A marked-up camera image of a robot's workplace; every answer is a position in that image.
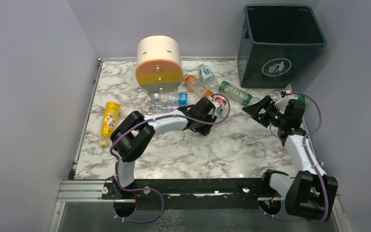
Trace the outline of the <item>red label water bottle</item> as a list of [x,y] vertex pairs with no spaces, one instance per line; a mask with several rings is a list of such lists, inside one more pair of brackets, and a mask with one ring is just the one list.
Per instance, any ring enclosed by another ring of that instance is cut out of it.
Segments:
[[223,110],[225,109],[225,107],[227,105],[227,101],[224,97],[216,95],[216,96],[213,96],[213,101],[212,102],[215,106],[214,115],[217,118],[220,118]]

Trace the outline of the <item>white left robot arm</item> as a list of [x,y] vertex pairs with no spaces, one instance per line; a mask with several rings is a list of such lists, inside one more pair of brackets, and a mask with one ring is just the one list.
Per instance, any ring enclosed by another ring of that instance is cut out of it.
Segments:
[[196,104],[155,116],[131,112],[111,134],[110,153],[117,159],[115,179],[120,187],[134,183],[136,160],[144,153],[152,138],[171,131],[190,130],[209,134],[215,124],[218,104],[201,98]]

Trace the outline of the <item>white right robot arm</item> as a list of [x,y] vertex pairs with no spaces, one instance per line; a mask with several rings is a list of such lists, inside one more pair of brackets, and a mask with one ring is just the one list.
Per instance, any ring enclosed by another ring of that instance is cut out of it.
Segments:
[[275,190],[285,200],[286,212],[314,223],[329,219],[338,189],[335,177],[328,176],[317,162],[309,142],[310,134],[301,128],[306,103],[289,99],[281,111],[271,96],[242,108],[252,119],[264,127],[278,129],[278,138],[291,157],[296,176],[267,170],[263,174],[266,187]]

